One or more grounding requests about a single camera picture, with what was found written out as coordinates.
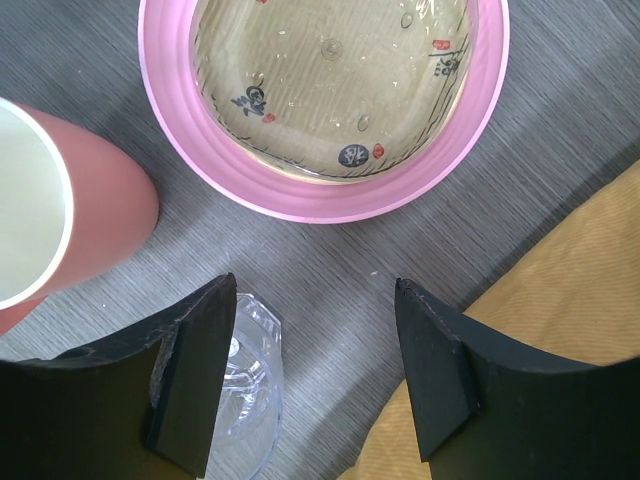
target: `water droplet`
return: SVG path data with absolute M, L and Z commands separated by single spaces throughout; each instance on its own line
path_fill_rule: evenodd
M 325 40 L 320 50 L 322 56 L 330 62 L 335 62 L 342 56 L 342 44 L 335 38 Z
M 358 120 L 358 130 L 364 132 L 369 127 L 369 115 L 363 115 Z
M 264 82 L 264 73 L 256 72 L 253 74 L 253 85 L 259 87 Z
M 412 23 L 413 23 L 413 15 L 411 15 L 409 12 L 405 13 L 402 16 L 402 20 L 400 20 L 400 26 L 402 28 L 409 28 Z

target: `yellow cloth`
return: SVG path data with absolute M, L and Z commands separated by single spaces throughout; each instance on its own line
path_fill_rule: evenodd
M 593 364 L 640 354 L 640 162 L 574 211 L 467 310 L 537 348 Z M 403 382 L 340 480 L 430 479 Z

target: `clear glass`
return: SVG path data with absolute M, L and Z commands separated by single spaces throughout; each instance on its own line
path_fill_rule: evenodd
M 280 339 L 280 321 L 252 295 L 238 295 L 206 479 L 255 478 L 268 463 L 282 422 Z

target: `cup rim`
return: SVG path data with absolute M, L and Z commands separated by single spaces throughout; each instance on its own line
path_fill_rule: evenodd
M 20 293 L 9 297 L 4 300 L 0 300 L 0 310 L 4 310 L 10 307 L 14 307 L 26 300 L 38 298 L 38 293 L 42 293 L 40 296 L 46 295 L 48 292 L 43 291 L 43 287 L 51 279 L 54 273 L 58 270 L 62 260 L 67 252 L 69 243 L 71 242 L 71 231 L 73 229 L 73 216 L 75 206 L 73 202 L 73 190 L 71 186 L 71 177 L 66 168 L 62 153 L 58 149 L 55 141 L 51 138 L 49 133 L 38 123 L 38 121 L 31 116 L 27 110 L 19 106 L 18 104 L 0 97 L 0 109 L 6 110 L 13 114 L 16 118 L 21 120 L 27 125 L 33 133 L 35 133 L 39 140 L 46 147 L 51 159 L 56 164 L 58 174 L 60 175 L 60 184 L 62 187 L 63 201 L 64 201 L 64 225 L 62 227 L 62 235 L 58 247 L 53 254 L 49 264 L 42 271 L 40 276 L 31 283 L 27 288 Z

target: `gray floor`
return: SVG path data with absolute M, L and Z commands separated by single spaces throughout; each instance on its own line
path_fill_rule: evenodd
M 122 147 L 163 213 L 133 260 L 48 299 L 0 356 L 55 355 L 232 271 L 284 321 L 284 436 L 263 478 L 335 478 L 403 377 L 395 277 L 464 308 L 640 158 L 640 3 L 513 2 L 511 18 L 504 92 L 469 157 L 399 211 L 331 227 L 246 210 L 181 162 L 145 97 L 136 0 L 5 0 L 0 95 Z

